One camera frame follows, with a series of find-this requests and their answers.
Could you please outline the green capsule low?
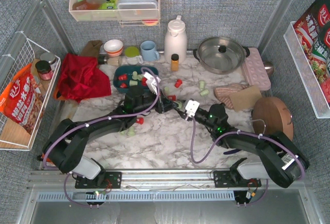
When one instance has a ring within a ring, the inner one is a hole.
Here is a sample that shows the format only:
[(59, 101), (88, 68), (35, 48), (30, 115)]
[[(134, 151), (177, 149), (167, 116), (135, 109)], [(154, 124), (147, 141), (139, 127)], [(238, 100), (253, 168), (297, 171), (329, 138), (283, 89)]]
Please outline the green capsule low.
[(181, 109), (181, 108), (182, 108), (182, 105), (183, 105), (182, 102), (180, 102), (180, 101), (175, 101), (174, 103), (177, 105), (177, 108), (178, 108), (178, 109)]

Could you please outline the red capsule number two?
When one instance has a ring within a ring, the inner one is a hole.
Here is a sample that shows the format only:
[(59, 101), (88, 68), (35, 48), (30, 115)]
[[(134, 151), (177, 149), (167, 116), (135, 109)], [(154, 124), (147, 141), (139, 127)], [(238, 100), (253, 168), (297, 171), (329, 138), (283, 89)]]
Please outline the red capsule number two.
[(168, 99), (171, 101), (176, 101), (176, 95), (169, 95)]

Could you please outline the green capsule bottom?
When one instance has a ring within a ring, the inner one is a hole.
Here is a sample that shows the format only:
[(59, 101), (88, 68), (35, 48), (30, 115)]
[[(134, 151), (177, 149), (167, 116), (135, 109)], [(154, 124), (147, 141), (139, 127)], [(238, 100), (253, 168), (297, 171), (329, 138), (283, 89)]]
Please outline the green capsule bottom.
[(138, 82), (135, 81), (135, 80), (130, 80), (130, 81), (129, 81), (129, 85), (130, 85), (130, 86), (136, 86), (136, 85), (138, 85)]

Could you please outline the green capsule mid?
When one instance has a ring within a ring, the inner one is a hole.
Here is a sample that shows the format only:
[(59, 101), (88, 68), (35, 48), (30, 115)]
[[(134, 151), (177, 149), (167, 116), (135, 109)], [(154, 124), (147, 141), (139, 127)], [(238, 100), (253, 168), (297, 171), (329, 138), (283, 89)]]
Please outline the green capsule mid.
[(132, 78), (137, 78), (137, 76), (138, 76), (137, 71), (134, 71), (134, 72), (132, 73)]
[(128, 129), (128, 132), (127, 132), (128, 136), (135, 136), (135, 128), (133, 126), (131, 126), (129, 129)]

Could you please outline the teal storage basket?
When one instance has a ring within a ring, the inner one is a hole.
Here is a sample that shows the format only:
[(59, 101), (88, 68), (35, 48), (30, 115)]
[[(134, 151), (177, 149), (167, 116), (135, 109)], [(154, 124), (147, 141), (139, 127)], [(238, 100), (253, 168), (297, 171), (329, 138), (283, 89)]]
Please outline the teal storage basket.
[[(113, 86), (118, 90), (119, 93), (122, 93), (122, 94), (126, 94), (128, 89), (132, 86), (129, 85), (129, 81), (130, 80), (135, 80), (138, 82), (138, 85), (136, 86), (140, 86), (144, 89), (144, 91), (150, 91), (148, 86), (143, 86), (141, 81), (139, 81), (137, 78), (132, 78), (132, 73), (134, 71), (137, 71), (138, 75), (139, 74), (143, 74), (144, 71), (142, 70), (142, 68), (148, 68), (147, 72), (150, 73), (151, 71), (159, 77), (159, 72), (158, 70), (155, 68), (155, 67), (152, 67), (152, 66), (138, 66), (138, 65), (124, 65), (124, 66), (119, 66), (116, 70), (115, 70), (115, 73), (114, 73), (114, 76), (113, 76)], [(120, 81), (118, 80), (118, 77), (122, 74), (127, 74), (128, 76), (128, 79), (126, 81)], [(126, 83), (128, 85), (128, 88), (125, 89), (125, 88), (120, 88), (120, 85), (122, 83)]]

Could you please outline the green capsule cluster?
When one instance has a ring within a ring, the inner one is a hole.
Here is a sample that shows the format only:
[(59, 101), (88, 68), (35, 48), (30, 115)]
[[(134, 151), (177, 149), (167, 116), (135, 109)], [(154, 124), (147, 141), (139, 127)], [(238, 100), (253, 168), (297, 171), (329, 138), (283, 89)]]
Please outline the green capsule cluster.
[(207, 96), (209, 94), (209, 90), (208, 89), (204, 89), (204, 90), (202, 90), (201, 92), (200, 92), (200, 95), (201, 96)]

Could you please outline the brown cardboard sheet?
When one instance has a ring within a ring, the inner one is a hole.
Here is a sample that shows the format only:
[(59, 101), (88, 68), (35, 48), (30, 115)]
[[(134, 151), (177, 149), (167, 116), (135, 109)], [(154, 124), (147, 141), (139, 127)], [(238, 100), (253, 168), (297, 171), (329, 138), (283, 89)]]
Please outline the brown cardboard sheet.
[(253, 107), (256, 102), (262, 98), (261, 92), (257, 86), (250, 86), (241, 91), (231, 93), (229, 98), (232, 102), (235, 112)]

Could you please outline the red cloth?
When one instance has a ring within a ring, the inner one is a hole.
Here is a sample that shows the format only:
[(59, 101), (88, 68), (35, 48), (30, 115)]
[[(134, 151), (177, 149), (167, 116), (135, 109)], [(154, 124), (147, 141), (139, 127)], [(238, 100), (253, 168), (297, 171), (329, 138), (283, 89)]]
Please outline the red cloth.
[(78, 103), (107, 97), (111, 95), (110, 79), (98, 68), (97, 58), (67, 54), (61, 66), (57, 93)]

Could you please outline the brown cloth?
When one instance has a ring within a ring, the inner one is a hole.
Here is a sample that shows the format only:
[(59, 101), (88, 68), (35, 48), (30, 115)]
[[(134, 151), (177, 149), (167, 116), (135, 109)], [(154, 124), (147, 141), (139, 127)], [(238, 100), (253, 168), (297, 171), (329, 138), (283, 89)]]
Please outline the brown cloth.
[(100, 48), (103, 45), (101, 40), (91, 40), (88, 41), (85, 47), (83, 48), (80, 56), (83, 57), (95, 57), (98, 58), (100, 54)]

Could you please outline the red capsule two lower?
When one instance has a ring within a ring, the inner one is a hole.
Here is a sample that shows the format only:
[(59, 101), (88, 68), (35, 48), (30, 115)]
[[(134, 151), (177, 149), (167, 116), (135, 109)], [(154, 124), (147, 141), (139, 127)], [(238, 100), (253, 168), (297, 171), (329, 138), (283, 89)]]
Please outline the red capsule two lower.
[(144, 119), (143, 118), (137, 118), (137, 121), (136, 121), (138, 124), (143, 124), (144, 123)]

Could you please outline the orange spice jar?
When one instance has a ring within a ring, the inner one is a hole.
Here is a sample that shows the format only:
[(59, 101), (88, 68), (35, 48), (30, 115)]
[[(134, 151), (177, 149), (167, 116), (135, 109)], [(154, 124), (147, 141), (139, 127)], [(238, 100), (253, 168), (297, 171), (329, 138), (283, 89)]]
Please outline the orange spice jar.
[(179, 69), (179, 55), (172, 54), (171, 55), (171, 71), (178, 71)]

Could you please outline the round wooden board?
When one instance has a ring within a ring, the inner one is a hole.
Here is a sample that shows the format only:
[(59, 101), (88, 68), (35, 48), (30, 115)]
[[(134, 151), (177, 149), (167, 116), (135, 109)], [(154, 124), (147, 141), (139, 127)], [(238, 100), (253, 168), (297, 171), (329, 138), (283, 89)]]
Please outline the round wooden board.
[(252, 110), (252, 126), (256, 134), (283, 132), (293, 140), (292, 114), (285, 103), (277, 97), (260, 98)]

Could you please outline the white orange striped bowl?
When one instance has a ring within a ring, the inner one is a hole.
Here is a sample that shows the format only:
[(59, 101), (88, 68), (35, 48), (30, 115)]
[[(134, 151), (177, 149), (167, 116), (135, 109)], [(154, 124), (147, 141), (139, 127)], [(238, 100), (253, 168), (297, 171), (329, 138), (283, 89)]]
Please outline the white orange striped bowl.
[(118, 39), (112, 39), (104, 44), (104, 50), (109, 56), (119, 56), (123, 52), (123, 42)]

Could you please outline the steel pot with lid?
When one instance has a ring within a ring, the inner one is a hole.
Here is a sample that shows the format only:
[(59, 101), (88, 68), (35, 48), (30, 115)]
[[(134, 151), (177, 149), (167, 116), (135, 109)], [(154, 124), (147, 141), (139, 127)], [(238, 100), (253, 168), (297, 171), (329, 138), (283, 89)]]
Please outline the steel pot with lid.
[(194, 58), (205, 70), (219, 75), (234, 72), (249, 55), (248, 47), (227, 37), (208, 38), (193, 50)]

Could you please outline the orange tray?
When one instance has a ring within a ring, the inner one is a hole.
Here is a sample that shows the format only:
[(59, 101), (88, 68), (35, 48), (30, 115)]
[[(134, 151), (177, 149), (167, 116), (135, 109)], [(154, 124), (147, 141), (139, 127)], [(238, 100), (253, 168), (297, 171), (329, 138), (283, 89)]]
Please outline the orange tray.
[(53, 98), (58, 101), (65, 101), (65, 98), (62, 96), (58, 89), (54, 91)]

